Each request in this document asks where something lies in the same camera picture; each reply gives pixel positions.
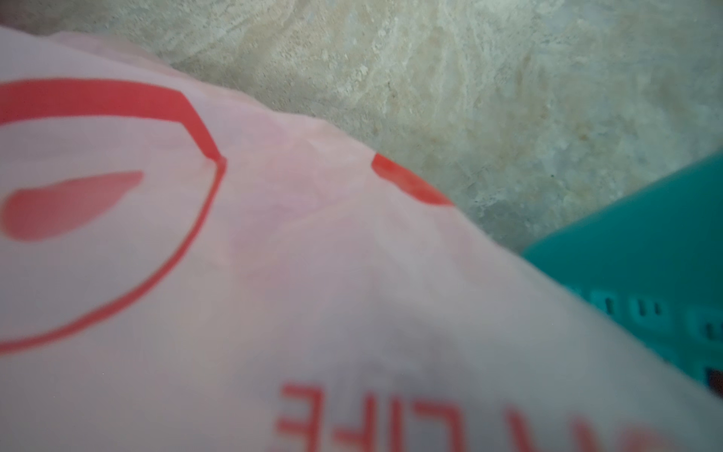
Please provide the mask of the pink printed plastic bag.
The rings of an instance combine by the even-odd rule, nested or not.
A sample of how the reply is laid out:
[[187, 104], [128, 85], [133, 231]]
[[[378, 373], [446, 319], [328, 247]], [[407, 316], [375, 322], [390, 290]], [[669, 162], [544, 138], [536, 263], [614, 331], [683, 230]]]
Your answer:
[[719, 451], [721, 400], [411, 171], [1, 31], [5, 451]]

